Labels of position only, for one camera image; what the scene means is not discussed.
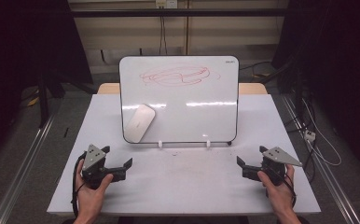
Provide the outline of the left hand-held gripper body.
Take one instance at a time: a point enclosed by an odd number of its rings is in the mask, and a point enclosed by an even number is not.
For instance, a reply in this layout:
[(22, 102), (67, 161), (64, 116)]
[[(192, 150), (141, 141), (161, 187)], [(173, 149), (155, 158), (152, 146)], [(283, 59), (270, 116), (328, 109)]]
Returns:
[(93, 144), (89, 145), (82, 167), (82, 177), (91, 189), (99, 188), (108, 174), (115, 173), (114, 168), (104, 167), (106, 154), (101, 151), (101, 148)]

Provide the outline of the brown vertical pipe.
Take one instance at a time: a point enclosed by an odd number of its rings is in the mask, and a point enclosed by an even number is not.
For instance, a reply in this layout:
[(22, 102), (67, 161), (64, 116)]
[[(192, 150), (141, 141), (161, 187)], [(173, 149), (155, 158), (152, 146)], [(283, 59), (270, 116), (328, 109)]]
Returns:
[[(185, 7), (186, 7), (186, 9), (189, 9), (189, 0), (185, 0)], [(189, 17), (185, 18), (185, 29), (186, 29), (185, 55), (188, 55)]]

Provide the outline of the white whiteboard eraser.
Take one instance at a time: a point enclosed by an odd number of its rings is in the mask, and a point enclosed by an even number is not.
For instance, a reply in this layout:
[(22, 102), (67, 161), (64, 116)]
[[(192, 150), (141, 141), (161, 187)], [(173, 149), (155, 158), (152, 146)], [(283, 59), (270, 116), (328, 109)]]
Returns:
[(140, 143), (152, 123), (156, 112), (147, 105), (139, 105), (124, 128), (124, 138), (130, 143)]

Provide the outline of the black horizontal bar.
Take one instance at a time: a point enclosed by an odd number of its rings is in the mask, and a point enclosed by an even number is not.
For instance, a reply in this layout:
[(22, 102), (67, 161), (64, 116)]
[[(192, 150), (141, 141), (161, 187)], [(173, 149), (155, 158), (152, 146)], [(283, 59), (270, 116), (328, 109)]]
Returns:
[(281, 8), (251, 9), (76, 9), (75, 18), (106, 17), (276, 17), (289, 13)]

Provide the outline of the person's left hand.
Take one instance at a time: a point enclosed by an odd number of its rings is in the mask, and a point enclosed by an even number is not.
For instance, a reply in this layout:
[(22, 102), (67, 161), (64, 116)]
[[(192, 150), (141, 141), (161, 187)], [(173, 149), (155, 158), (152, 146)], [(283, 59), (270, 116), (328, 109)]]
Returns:
[(104, 202), (104, 194), (110, 185), (113, 175), (108, 174), (97, 189), (90, 189), (84, 182), (81, 171), (84, 161), (81, 160), (76, 168), (76, 186), (78, 199), (77, 217), (98, 217)]

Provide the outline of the aluminium floor rail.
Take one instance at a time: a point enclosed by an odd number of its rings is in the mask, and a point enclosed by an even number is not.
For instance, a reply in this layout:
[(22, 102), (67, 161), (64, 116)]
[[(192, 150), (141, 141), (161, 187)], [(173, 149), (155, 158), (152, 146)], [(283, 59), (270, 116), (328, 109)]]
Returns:
[(0, 224), (6, 224), (12, 212), (12, 209), (18, 200), (21, 190), (25, 184), (28, 174), (30, 173), (35, 159), (46, 140), (49, 130), (55, 120), (54, 115), (50, 115), (38, 129), (33, 143), (29, 146), (26, 156), (24, 157), (21, 167), (17, 170), (15, 176), (11, 179), (11, 184), (0, 201)]
[(306, 147), (308, 149), (308, 152), (311, 154), (312, 159), (314, 161), (315, 168), (320, 172), (321, 177), (324, 179), (327, 188), (330, 191), (330, 194), (332, 195), (338, 209), (340, 210), (343, 218), (345, 219), (347, 224), (360, 224), (360, 218), (356, 214), (356, 211), (354, 210), (354, 207), (341, 187), (339, 181), (334, 176), (334, 173), (332, 172), (333, 167), (339, 167), (342, 163), (342, 158), (336, 148), (331, 144), (330, 141), (326, 139), (326, 137), (322, 134), (320, 129), (318, 128), (315, 118), (312, 115), (311, 110), (308, 107), (308, 104), (305, 100), (301, 101), (301, 104), (306, 107), (306, 114), (311, 119), (312, 127), (315, 129), (315, 131), (332, 147), (334, 152), (339, 158), (338, 162), (331, 162), (328, 161), (320, 151), (319, 147), (317, 145), (314, 145), (310, 140), (306, 140), (304, 138), (304, 134), (306, 132), (306, 125), (300, 121), (300, 119), (296, 115), (296, 107), (295, 103), (292, 101), (292, 99), (289, 96), (283, 96), (282, 97), (283, 102), (285, 104), (285, 107), (290, 114), (292, 120), (294, 121), (296, 127), (299, 129), (299, 134), (302, 138), (302, 140), (306, 143)]

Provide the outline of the black curtain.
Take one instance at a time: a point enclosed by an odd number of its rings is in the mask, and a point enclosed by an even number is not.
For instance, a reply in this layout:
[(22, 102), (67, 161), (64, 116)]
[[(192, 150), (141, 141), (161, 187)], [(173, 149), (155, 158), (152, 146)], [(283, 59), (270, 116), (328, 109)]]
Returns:
[(25, 88), (69, 81), (92, 77), (68, 0), (0, 0), (0, 145)]
[(288, 0), (272, 65), (294, 62), (360, 160), (360, 0)]

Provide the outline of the white whiteboard with red scribble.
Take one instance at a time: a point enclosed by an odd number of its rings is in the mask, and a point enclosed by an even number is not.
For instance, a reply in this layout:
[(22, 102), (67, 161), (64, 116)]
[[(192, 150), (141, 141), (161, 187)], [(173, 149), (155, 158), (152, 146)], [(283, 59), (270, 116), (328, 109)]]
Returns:
[(135, 110), (147, 105), (156, 116), (141, 142), (131, 144), (209, 146), (233, 141), (238, 125), (239, 68), (234, 56), (122, 58), (118, 69), (123, 138)]

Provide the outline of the black metal stand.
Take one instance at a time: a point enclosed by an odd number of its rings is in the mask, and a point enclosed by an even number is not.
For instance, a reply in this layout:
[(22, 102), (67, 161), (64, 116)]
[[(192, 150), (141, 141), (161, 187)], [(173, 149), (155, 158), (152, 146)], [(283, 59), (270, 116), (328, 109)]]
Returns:
[(85, 84), (77, 81), (73, 77), (69, 77), (64, 73), (58, 71), (40, 72), (38, 75), (38, 98), (40, 100), (40, 125), (42, 128), (48, 123), (50, 116), (48, 108), (48, 91), (54, 98), (63, 98), (65, 90), (62, 86), (63, 83), (80, 89), (88, 94), (95, 94), (98, 90), (91, 84)]

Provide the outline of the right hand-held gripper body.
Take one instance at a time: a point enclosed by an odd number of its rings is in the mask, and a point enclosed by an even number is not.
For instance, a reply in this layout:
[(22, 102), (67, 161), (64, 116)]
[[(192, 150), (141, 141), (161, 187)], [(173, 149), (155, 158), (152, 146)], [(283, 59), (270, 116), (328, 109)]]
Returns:
[(259, 181), (257, 173), (264, 172), (275, 185), (279, 186), (284, 182), (286, 174), (285, 166), (287, 164), (302, 166), (302, 163), (296, 158), (285, 152), (280, 147), (273, 147), (268, 151), (261, 153), (262, 162), (260, 167), (250, 167), (249, 178)]

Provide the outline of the wooden table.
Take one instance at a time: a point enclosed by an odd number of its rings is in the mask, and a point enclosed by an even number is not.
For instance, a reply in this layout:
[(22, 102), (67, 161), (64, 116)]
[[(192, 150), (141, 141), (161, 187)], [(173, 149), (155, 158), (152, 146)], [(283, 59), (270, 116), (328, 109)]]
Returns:
[[(265, 86), (261, 83), (240, 83), (239, 94), (267, 94)], [(118, 83), (104, 83), (98, 89), (98, 94), (120, 94)]]

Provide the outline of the person's right hand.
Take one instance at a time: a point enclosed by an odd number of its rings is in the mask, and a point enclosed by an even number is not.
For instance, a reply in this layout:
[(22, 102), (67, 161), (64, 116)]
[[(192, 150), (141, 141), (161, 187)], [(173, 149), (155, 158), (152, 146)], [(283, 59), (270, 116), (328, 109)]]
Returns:
[(259, 171), (257, 175), (268, 192), (270, 204), (276, 217), (296, 216), (293, 210), (293, 194), (290, 188), (285, 184), (275, 186), (262, 171)]

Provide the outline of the white wall socket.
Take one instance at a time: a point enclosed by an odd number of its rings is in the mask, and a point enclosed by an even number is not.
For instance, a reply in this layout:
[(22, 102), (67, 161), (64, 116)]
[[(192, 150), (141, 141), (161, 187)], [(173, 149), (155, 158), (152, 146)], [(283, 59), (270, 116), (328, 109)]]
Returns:
[(177, 0), (155, 0), (156, 8), (168, 8), (175, 9), (178, 8)]

